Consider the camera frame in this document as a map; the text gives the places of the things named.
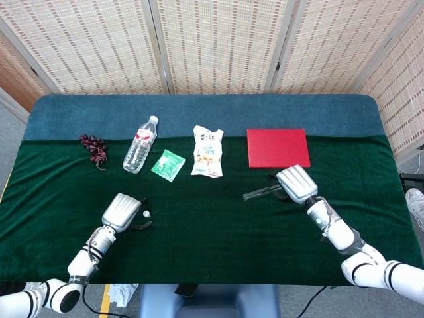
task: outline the grapes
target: grapes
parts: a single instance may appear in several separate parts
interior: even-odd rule
[[[79,139],[81,140],[83,147],[90,152],[90,161],[95,163],[100,170],[104,170],[103,168],[100,168],[100,164],[107,161],[107,147],[104,145],[103,139],[96,138],[93,135],[88,137],[87,134],[79,136]]]

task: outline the plastic water bottle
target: plastic water bottle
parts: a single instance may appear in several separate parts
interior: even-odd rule
[[[156,116],[150,116],[148,122],[138,129],[122,165],[126,171],[136,174],[143,167],[157,136],[156,124],[158,121],[159,119]]]

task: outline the white snack bag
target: white snack bag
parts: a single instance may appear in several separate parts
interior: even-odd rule
[[[223,147],[221,141],[224,132],[218,129],[211,132],[205,127],[196,125],[193,129],[194,141],[194,166],[191,175],[201,174],[211,178],[223,176],[221,168],[221,157],[223,155]]]

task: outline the shoe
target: shoe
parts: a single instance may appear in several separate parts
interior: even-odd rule
[[[417,221],[419,228],[424,231],[424,194],[418,189],[409,189],[405,199],[409,212]]]

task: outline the green snack packet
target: green snack packet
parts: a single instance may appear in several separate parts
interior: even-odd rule
[[[177,176],[179,170],[183,166],[186,159],[170,152],[169,150],[164,151],[157,163],[153,166],[152,171],[155,174],[167,179],[172,182]]]

